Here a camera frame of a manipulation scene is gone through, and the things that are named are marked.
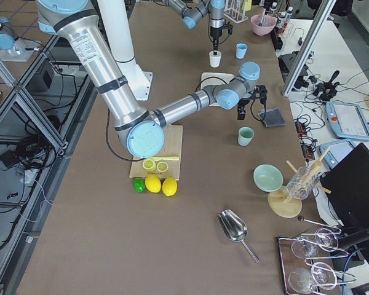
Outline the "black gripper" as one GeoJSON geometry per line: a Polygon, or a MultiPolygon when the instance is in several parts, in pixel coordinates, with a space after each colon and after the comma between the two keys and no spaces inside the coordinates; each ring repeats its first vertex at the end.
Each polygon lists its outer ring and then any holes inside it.
{"type": "Polygon", "coordinates": [[[237,104],[237,119],[238,120],[244,120],[246,116],[246,110],[245,107],[252,101],[251,97],[248,98],[242,98],[239,100],[237,104]]]}
{"type": "Polygon", "coordinates": [[[210,27],[210,36],[212,37],[212,41],[213,41],[213,55],[214,56],[217,56],[217,53],[218,53],[218,41],[224,31],[222,30],[222,28],[223,26],[219,28],[210,27]]]}

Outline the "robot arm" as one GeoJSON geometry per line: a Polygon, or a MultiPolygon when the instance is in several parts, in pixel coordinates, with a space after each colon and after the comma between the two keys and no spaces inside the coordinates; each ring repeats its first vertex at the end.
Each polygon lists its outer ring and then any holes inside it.
{"type": "Polygon", "coordinates": [[[233,26],[224,19],[224,0],[199,1],[195,8],[189,7],[184,1],[162,1],[163,5],[172,8],[182,19],[185,26],[191,30],[204,17],[209,19],[209,35],[212,38],[213,56],[217,56],[220,37],[227,30],[232,34],[233,26]]]}
{"type": "Polygon", "coordinates": [[[245,62],[228,84],[208,85],[159,109],[138,104],[133,90],[144,74],[134,64],[123,1],[37,1],[41,31],[65,38],[112,112],[119,141],[135,157],[148,158],[163,147],[164,127],[210,104],[232,109],[255,91],[260,67],[245,62]]]}

